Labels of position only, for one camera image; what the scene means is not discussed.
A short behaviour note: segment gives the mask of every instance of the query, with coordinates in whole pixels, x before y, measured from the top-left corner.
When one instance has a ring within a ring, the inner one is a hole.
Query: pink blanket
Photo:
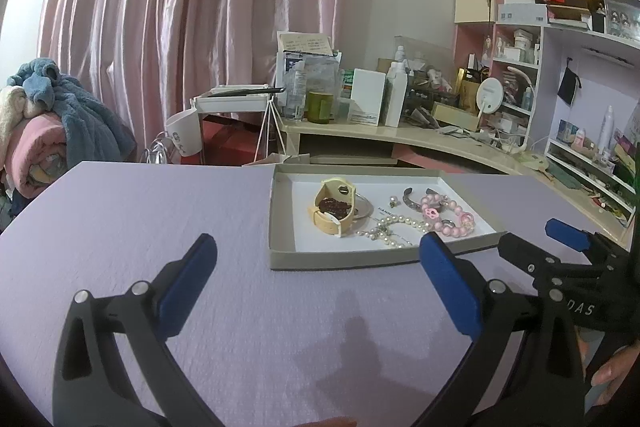
[[[34,184],[29,170],[31,166],[46,164],[51,155],[66,158],[65,128],[60,118],[48,112],[22,120],[9,140],[4,169],[25,198],[34,198],[46,188]]]

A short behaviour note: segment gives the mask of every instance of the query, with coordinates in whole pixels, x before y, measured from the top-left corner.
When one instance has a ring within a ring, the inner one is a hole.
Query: blue fleece blanket
[[[50,58],[36,58],[9,77],[8,86],[22,86],[27,97],[62,120],[66,134],[66,163],[120,162],[136,147],[119,117],[82,89],[72,76],[60,74]]]

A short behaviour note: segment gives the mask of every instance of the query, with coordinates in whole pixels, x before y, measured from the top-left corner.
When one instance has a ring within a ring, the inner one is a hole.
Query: desk
[[[531,176],[569,201],[623,248],[630,245],[632,229],[625,229],[612,214],[598,208],[585,192],[566,188],[556,180],[549,180],[540,172],[523,166],[512,156],[471,138],[443,136],[436,130],[420,129],[407,124],[398,128],[352,123],[320,125],[280,118],[277,123],[281,131],[287,134],[286,153],[310,153],[312,162],[315,163],[396,164],[394,158],[403,156],[394,153],[398,151],[398,144],[402,144],[419,147],[427,153],[439,153],[439,159],[430,162],[430,168],[439,168],[438,163],[442,161],[459,163],[459,158],[462,158],[466,160],[465,167],[471,171]],[[385,149],[385,145],[382,148],[376,147],[376,143],[380,142],[388,145],[388,148]],[[417,153],[413,153],[413,156],[420,157]],[[521,201],[524,204],[535,203],[534,199]]]
[[[460,335],[417,265],[318,273],[268,268],[273,166],[82,163],[0,235],[0,353],[51,417],[52,371],[75,292],[126,291],[180,259],[202,233],[218,266],[182,333],[177,363],[228,427],[292,426],[352,415],[362,427],[409,426],[460,363]],[[557,217],[591,221],[531,176],[460,174],[511,232],[585,262],[544,234]],[[513,195],[531,204],[518,204]],[[495,249],[470,255],[486,278],[533,292]],[[155,409],[127,344],[134,389]]]
[[[375,127],[354,123],[320,125],[307,121],[280,120],[278,126],[281,131],[287,133],[287,154],[298,154],[300,152],[300,138],[303,135],[332,136],[421,147],[452,156],[458,156],[470,160],[479,166],[487,166],[495,169],[495,171],[503,174],[524,174],[526,171],[530,171],[530,169],[524,167],[510,156],[470,138],[461,139],[444,136],[436,130],[420,129],[411,125],[395,128],[385,126]],[[340,150],[338,141],[335,141],[334,147],[337,151],[335,156],[353,156],[353,151],[351,150]]]

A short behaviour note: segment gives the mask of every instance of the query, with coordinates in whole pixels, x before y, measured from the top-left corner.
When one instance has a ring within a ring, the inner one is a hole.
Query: white box tray
[[[336,176],[355,185],[358,194],[367,198],[374,208],[371,217],[354,221],[351,230],[341,238],[318,230],[307,212],[321,182]],[[443,237],[447,246],[457,255],[495,247],[505,232],[494,216],[444,172],[380,167],[278,165],[271,192],[271,269],[348,269],[417,262],[421,235],[408,225],[398,224],[392,227],[395,233],[413,245],[402,250],[391,249],[382,241],[372,241],[356,235],[358,230],[375,227],[375,217],[396,214],[422,219],[422,214],[404,203],[394,209],[389,207],[389,198],[396,196],[402,200],[404,190],[408,187],[413,188],[411,199],[415,202],[420,201],[427,188],[432,188],[455,199],[465,211],[474,214],[476,229],[469,236],[458,239]],[[452,220],[457,220],[453,213],[450,216]]]
[[[220,86],[191,100],[191,105],[199,114],[216,114],[219,112],[265,112],[269,102],[269,94],[248,94],[246,96],[217,96],[207,98],[209,95],[219,92],[236,91],[241,89],[264,89],[268,84],[259,86],[251,84],[247,86]]]

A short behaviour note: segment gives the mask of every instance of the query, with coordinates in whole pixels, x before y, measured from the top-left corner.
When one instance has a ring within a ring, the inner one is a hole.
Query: folded blanket
[[[25,198],[31,199],[47,186],[30,175],[31,169],[40,166],[43,170],[50,171],[52,156],[56,155],[66,158],[65,128],[60,117],[48,112],[32,120],[23,120],[14,129],[4,168],[14,181],[16,190]],[[65,171],[66,169],[59,169],[58,177]]]
[[[61,74],[50,58],[23,65],[7,84],[24,87],[30,102],[46,105],[61,118],[69,168],[85,160],[123,161],[135,150],[136,142],[120,118],[76,78]]]
[[[26,100],[21,87],[6,86],[0,90],[0,169],[4,165],[11,133],[22,120]]]

